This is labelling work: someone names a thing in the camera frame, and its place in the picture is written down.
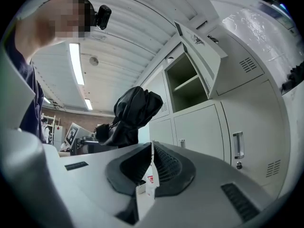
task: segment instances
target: cabinet handle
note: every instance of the cabinet handle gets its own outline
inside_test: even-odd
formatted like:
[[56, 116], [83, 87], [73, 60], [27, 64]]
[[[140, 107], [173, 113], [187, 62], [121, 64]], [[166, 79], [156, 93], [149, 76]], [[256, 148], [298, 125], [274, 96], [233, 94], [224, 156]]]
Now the cabinet handle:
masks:
[[185, 149], [186, 148], [186, 141], [184, 139], [180, 139], [180, 146], [181, 148]]
[[233, 134], [234, 159], [244, 158], [244, 136], [243, 132]]

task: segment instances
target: white ceiling panel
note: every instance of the white ceiling panel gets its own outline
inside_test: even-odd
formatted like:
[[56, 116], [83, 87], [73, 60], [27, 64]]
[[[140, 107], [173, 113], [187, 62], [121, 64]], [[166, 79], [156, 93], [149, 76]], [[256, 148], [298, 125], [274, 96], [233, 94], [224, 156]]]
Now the white ceiling panel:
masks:
[[67, 53], [65, 43], [40, 50], [32, 58], [35, 72], [64, 105], [85, 108], [73, 79]]
[[[24, 12], [44, 1], [30, 0]], [[95, 11], [105, 4], [112, 14], [105, 30], [92, 28], [90, 37], [79, 40], [85, 85], [74, 79], [66, 43], [39, 51], [33, 61], [51, 100], [54, 95], [64, 106], [86, 108], [83, 98], [89, 98], [96, 112], [113, 112], [118, 98], [176, 33], [174, 20], [187, 22], [206, 10], [192, 0], [90, 1]], [[90, 63], [91, 57], [98, 65]]]

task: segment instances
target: fluorescent light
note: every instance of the fluorescent light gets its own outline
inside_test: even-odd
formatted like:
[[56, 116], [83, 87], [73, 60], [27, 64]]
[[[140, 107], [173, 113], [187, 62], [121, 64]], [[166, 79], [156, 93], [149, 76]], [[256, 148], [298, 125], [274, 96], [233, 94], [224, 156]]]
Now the fluorescent light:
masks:
[[70, 55], [73, 65], [74, 74], [79, 85], [85, 85], [84, 78], [82, 76], [81, 62], [80, 62], [80, 48], [77, 43], [70, 43]]
[[85, 99], [86, 106], [89, 110], [93, 110], [90, 99]]
[[46, 99], [45, 97], [43, 98], [47, 103], [51, 104], [50, 101], [48, 99]]

